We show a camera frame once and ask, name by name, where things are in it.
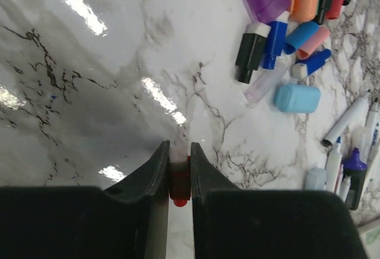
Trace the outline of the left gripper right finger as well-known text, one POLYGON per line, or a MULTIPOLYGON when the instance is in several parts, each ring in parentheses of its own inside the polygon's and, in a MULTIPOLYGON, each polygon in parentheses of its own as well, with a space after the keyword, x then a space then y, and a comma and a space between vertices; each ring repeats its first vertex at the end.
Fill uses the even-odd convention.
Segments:
POLYGON ((335 194, 238 188, 198 143, 190 167, 196 258, 366 258, 335 194))

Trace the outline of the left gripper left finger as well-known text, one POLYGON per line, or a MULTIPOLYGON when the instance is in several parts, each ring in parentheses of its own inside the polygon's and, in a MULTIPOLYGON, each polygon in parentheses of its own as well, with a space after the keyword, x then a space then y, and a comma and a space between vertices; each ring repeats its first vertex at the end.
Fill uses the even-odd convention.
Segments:
POLYGON ((1 189, 2 258, 164 258, 170 143, 107 189, 1 189))

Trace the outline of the blue capped white marker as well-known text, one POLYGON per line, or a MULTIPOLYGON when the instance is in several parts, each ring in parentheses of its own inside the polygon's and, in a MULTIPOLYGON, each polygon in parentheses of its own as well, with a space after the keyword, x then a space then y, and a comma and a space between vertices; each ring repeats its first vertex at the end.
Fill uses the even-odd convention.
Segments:
POLYGON ((341 137, 338 137, 333 148, 328 154, 327 163, 325 166, 326 171, 326 190, 335 192, 335 186, 340 174, 341 167, 341 137))

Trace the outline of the light blue marker cap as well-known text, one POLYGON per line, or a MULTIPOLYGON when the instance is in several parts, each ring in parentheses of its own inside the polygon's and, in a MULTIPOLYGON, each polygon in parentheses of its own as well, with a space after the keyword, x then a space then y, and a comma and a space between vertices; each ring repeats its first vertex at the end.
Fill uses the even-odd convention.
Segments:
POLYGON ((276 90, 273 105, 284 113, 313 113, 320 98, 321 91, 317 87, 284 84, 276 90))

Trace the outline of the clear gel pen cap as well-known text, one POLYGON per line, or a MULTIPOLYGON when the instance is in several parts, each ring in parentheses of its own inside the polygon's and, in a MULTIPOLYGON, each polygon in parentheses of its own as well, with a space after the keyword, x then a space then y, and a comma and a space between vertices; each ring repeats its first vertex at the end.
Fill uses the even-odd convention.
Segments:
POLYGON ((263 73, 245 91, 247 108, 254 108, 265 95, 283 78, 289 67, 279 62, 273 70, 264 70, 263 73))

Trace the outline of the black capped white marker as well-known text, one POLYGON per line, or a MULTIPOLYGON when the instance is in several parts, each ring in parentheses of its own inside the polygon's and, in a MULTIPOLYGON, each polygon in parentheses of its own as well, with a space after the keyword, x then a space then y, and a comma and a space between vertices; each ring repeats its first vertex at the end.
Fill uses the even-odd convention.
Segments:
POLYGON ((372 143, 373 143, 373 134, 375 131, 378 111, 379 111, 379 97, 376 97, 371 104, 371 107, 368 113, 368 118, 366 121, 366 127, 369 129, 369 139, 368 139, 369 150, 371 150, 372 143))

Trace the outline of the white pen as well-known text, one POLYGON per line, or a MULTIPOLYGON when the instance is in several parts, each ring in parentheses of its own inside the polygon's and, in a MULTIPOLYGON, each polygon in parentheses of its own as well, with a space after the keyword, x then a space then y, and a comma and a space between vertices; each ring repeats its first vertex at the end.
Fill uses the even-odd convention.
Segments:
POLYGON ((322 139, 321 144, 329 148, 331 147, 337 138, 341 135, 341 133, 345 130, 345 128, 354 120, 355 117, 368 104, 368 97, 371 94, 371 90, 366 90, 363 94, 361 94, 352 105, 340 116, 338 121, 331 127, 326 136, 322 139))

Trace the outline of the dark blue pen cap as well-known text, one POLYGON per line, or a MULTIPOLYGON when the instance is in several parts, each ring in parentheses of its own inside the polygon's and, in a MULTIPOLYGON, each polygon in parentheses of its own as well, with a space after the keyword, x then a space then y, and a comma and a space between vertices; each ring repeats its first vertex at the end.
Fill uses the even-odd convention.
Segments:
POLYGON ((324 49, 313 53, 309 58, 304 60, 297 60, 291 67, 292 77, 297 80, 302 80, 315 71, 323 67, 328 58, 331 57, 331 51, 329 49, 324 49))

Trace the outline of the pink pen cap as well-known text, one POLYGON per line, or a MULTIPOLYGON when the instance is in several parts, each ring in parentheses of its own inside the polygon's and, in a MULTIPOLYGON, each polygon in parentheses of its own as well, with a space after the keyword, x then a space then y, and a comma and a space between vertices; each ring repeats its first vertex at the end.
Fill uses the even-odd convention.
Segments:
POLYGON ((329 36, 330 30, 324 26, 320 26, 316 33, 296 50, 296 57, 301 60, 308 59, 329 36))

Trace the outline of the maroon gel pen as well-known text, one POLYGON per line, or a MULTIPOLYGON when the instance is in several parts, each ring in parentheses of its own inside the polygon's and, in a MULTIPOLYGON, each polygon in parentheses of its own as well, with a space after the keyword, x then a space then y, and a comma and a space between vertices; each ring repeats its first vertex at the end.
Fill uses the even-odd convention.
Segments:
POLYGON ((344 165, 341 164, 339 171, 338 171, 338 177, 337 177, 337 182, 336 182, 336 186, 335 186, 335 193, 337 195, 340 194, 340 188, 341 188, 341 183, 343 181, 343 176, 344 176, 344 165))

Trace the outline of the thin black capped marker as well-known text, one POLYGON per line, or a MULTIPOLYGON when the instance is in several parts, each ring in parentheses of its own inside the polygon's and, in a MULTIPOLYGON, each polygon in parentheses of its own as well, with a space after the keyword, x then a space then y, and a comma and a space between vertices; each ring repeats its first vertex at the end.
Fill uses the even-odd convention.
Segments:
POLYGON ((342 180, 341 186, 340 186, 340 192, 339 197, 342 199, 342 201, 345 203, 347 200, 348 193, 350 191, 351 187, 351 176, 346 175, 344 179, 342 180))

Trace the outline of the orange highlighter clear cap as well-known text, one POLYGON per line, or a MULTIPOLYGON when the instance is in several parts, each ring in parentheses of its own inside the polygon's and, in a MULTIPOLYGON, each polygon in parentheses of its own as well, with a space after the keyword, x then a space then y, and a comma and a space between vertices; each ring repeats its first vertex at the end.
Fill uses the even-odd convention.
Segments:
POLYGON ((367 162, 371 147, 372 134, 368 127, 358 127, 352 133, 351 148, 358 148, 360 160, 367 162))

